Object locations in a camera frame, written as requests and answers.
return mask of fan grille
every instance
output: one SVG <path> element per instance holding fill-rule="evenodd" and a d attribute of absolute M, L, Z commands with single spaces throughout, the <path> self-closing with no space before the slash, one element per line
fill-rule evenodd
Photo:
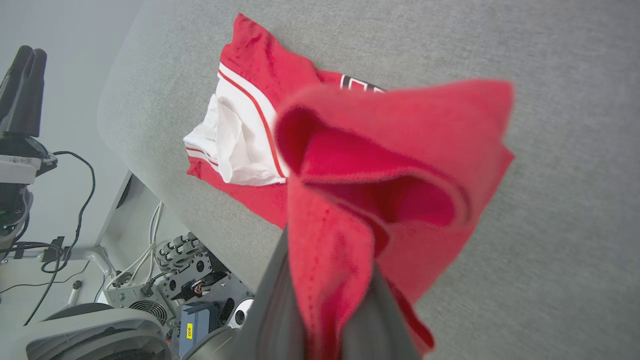
<path fill-rule="evenodd" d="M 162 326 L 164 326 L 164 323 L 166 323 L 166 310 L 162 305 L 158 304 L 157 302 L 153 302 L 149 300 L 136 301 L 133 304 L 131 304 L 129 308 L 135 309 L 135 310 L 142 310 L 146 313 L 150 313 L 151 315 L 155 316 L 158 319 L 158 321 Z"/>

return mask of gray fabric surface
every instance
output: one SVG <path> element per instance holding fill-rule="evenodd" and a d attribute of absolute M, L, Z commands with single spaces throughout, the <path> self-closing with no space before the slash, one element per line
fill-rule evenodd
<path fill-rule="evenodd" d="M 433 359 L 640 358 L 637 1 L 148 1 L 104 89 L 100 131 L 255 288 L 280 231 L 187 176 L 181 142 L 238 12 L 318 67 L 384 88 L 514 82 L 516 160 L 417 305 Z"/>

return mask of round hole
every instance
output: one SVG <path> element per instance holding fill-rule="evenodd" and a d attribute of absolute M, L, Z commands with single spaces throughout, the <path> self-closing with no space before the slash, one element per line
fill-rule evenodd
<path fill-rule="evenodd" d="M 236 322 L 238 325 L 242 325 L 244 323 L 244 311 L 239 310 L 236 313 Z"/>

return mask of robotic arm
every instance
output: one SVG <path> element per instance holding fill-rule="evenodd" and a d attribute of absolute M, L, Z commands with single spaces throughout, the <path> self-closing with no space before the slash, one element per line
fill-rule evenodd
<path fill-rule="evenodd" d="M 22 46 L 0 85 L 0 249 L 11 247 L 31 209 L 27 185 L 58 160 L 35 138 L 47 53 Z"/>

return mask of red stripe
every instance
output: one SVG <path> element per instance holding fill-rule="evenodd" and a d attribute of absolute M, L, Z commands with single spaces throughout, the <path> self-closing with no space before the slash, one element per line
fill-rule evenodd
<path fill-rule="evenodd" d="M 276 145 L 273 142 L 273 137 L 271 136 L 271 130 L 269 130 L 269 126 L 267 125 L 267 119 L 264 118 L 264 114 L 262 113 L 262 110 L 260 109 L 258 102 L 255 100 L 253 96 L 251 96 L 251 94 L 249 94 L 248 91 L 243 89 L 240 85 L 236 84 L 233 80 L 226 77 L 226 75 L 224 75 L 222 71 L 218 70 L 218 74 L 220 74 L 220 76 L 222 76 L 224 80 L 227 80 L 229 83 L 234 85 L 238 90 L 242 91 L 245 95 L 247 95 L 249 99 L 251 99 L 251 102 L 255 106 L 255 109 L 258 110 L 258 115 L 260 115 L 260 120 L 262 120 L 262 125 L 264 126 L 264 130 L 267 133 L 267 140 L 269 140 L 269 147 L 271 148 L 271 156 L 273 157 L 273 162 L 276 164 L 276 170 L 278 170 L 278 175 L 280 175 L 280 177 L 285 177 L 284 174 L 282 173 L 282 170 L 280 170 L 280 163 L 278 162 L 278 155 L 276 154 Z"/>
<path fill-rule="evenodd" d="M 217 167 L 220 166 L 220 165 L 216 164 L 215 162 L 211 161 L 210 159 L 208 159 L 208 158 L 210 158 L 209 154 L 207 154 L 206 152 L 204 152 L 204 151 L 202 151 L 200 149 L 194 149 L 192 147 L 188 147 L 187 150 L 201 152 L 201 153 L 205 154 L 205 156 L 207 156 L 207 161 L 208 162 L 212 163 L 213 165 L 216 165 Z"/>

